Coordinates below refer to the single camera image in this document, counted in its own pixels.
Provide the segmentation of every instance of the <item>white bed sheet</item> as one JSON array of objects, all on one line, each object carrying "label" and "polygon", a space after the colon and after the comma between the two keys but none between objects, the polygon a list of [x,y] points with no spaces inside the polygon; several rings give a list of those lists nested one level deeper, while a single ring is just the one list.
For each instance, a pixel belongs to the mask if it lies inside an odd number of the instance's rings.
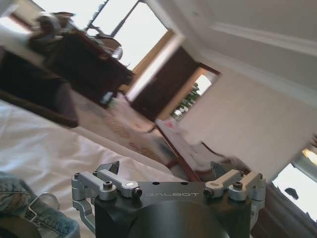
[{"label": "white bed sheet", "polygon": [[24,179],[36,194],[56,195],[60,210],[79,223],[83,238],[94,235],[72,208],[71,178],[76,172],[92,172],[100,164],[117,160],[119,175],[125,179],[181,181],[0,100],[0,170]]}]

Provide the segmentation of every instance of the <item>blue jeans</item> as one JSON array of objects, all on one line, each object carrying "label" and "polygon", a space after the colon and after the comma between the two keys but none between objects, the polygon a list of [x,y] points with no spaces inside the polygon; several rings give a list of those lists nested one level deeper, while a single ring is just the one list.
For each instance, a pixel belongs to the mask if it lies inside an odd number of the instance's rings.
[{"label": "blue jeans", "polygon": [[[0,172],[0,214],[19,216],[31,220],[34,214],[28,209],[37,196],[26,183],[7,173]],[[32,205],[38,215],[34,223],[42,238],[80,238],[79,225],[63,213],[38,199]]]}]

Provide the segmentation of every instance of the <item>silver clamp arm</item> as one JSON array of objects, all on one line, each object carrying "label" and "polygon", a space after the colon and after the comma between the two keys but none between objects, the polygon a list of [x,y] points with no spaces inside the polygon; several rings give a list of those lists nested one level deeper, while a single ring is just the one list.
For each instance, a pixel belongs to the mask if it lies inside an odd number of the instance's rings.
[{"label": "silver clamp arm", "polygon": [[243,177],[243,172],[230,170],[218,179],[206,182],[204,195],[208,198],[222,197],[228,186],[239,181],[241,177]]},{"label": "silver clamp arm", "polygon": [[229,197],[235,201],[244,201],[247,196],[251,199],[250,229],[258,219],[259,211],[264,208],[266,181],[262,174],[250,172],[240,182],[229,186]]},{"label": "silver clamp arm", "polygon": [[118,175],[108,170],[98,171],[97,177],[104,181],[110,180],[124,197],[137,198],[142,195],[142,190],[137,182],[120,178]]},{"label": "silver clamp arm", "polygon": [[142,190],[137,182],[122,179],[114,174],[117,173],[118,162],[104,164],[99,168],[101,170],[94,171],[93,174],[89,172],[76,173],[71,181],[73,207],[80,212],[81,220],[94,234],[96,234],[95,217],[87,198],[91,199],[92,204],[97,196],[103,201],[110,201],[116,198],[117,189],[124,197],[139,198],[142,195]]},{"label": "silver clamp arm", "polygon": [[251,199],[250,229],[258,219],[259,211],[264,208],[265,178],[262,174],[250,172],[246,176],[241,171],[230,170],[214,181],[205,184],[204,195],[207,198],[222,197],[228,188],[229,198],[235,201],[244,201],[247,196]]},{"label": "silver clamp arm", "polygon": [[115,185],[109,186],[108,183],[89,172],[76,173],[75,178],[71,181],[73,207],[80,213],[81,220],[85,225],[96,234],[95,217],[92,207],[86,198],[92,200],[99,195],[101,200],[113,200],[116,198]]}]

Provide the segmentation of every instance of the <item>wooden door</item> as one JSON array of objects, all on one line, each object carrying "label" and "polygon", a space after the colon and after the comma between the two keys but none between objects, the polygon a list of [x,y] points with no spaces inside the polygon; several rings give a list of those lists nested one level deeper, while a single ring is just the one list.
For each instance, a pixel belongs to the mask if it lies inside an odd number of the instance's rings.
[{"label": "wooden door", "polygon": [[131,107],[154,121],[199,64],[180,47],[131,103]]}]

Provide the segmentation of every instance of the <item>carpet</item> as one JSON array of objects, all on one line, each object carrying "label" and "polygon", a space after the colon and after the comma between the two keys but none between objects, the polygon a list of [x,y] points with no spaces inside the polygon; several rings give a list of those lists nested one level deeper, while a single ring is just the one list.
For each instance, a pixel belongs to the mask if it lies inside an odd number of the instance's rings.
[{"label": "carpet", "polygon": [[81,127],[161,164],[175,158],[162,137],[145,132],[153,124],[144,123],[122,96],[106,110],[77,92],[72,97]]}]

